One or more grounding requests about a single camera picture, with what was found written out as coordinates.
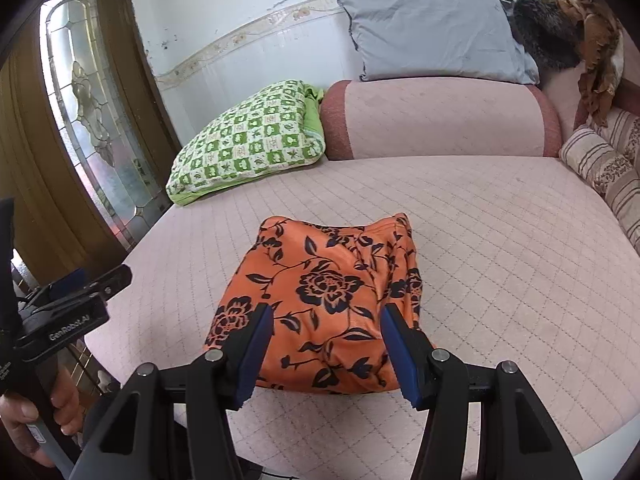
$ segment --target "green checkered pillow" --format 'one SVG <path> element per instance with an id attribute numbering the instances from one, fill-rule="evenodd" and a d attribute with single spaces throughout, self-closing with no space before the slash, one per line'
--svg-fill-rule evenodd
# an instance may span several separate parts
<path id="1" fill-rule="evenodd" d="M 166 185 L 179 205 L 293 166 L 313 164 L 325 143 L 322 91 L 282 81 L 230 108 L 183 147 Z"/>

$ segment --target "fingernail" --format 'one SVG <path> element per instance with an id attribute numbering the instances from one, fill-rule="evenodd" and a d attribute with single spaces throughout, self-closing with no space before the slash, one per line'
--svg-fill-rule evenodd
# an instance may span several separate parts
<path id="1" fill-rule="evenodd" d="M 30 402 L 25 402 L 22 404 L 22 414 L 26 418 L 30 418 L 30 419 L 38 418 L 38 410 Z"/>

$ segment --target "metal screw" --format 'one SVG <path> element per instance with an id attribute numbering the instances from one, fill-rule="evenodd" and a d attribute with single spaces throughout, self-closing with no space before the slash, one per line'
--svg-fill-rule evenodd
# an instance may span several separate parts
<path id="1" fill-rule="evenodd" d="M 451 357 L 451 354 L 444 348 L 436 348 L 433 352 L 431 352 L 431 357 L 436 359 L 436 361 L 443 363 Z"/>
<path id="2" fill-rule="evenodd" d="M 506 374 L 514 374 L 518 371 L 518 365 L 513 361 L 503 361 L 500 363 L 500 368 Z"/>
<path id="3" fill-rule="evenodd" d="M 136 373 L 146 377 L 151 375 L 155 369 L 156 365 L 153 363 L 142 363 L 138 368 L 136 368 Z"/>
<path id="4" fill-rule="evenodd" d="M 215 361 L 220 361 L 220 359 L 222 359 L 223 356 L 224 354 L 222 350 L 220 350 L 219 348 L 212 348 L 211 350 L 207 350 L 207 353 L 204 354 L 204 358 L 210 363 L 213 363 Z"/>

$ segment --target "beige striped pillow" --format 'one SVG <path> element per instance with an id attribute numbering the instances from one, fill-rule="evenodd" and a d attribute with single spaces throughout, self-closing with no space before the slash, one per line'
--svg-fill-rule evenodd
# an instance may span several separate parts
<path id="1" fill-rule="evenodd" d="M 559 156 L 604 198 L 640 253 L 640 177 L 626 156 L 586 124 L 569 137 Z"/>
<path id="2" fill-rule="evenodd" d="M 607 114 L 607 126 L 598 126 L 589 117 L 588 126 L 606 140 L 620 155 L 640 171 L 640 118 L 620 108 L 612 108 Z"/>

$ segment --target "gray pillow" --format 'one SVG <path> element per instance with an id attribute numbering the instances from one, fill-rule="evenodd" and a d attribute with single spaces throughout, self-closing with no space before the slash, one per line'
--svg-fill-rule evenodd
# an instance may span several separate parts
<path id="1" fill-rule="evenodd" d="M 537 84 L 499 0 L 338 0 L 362 56 L 362 81 L 463 76 Z"/>

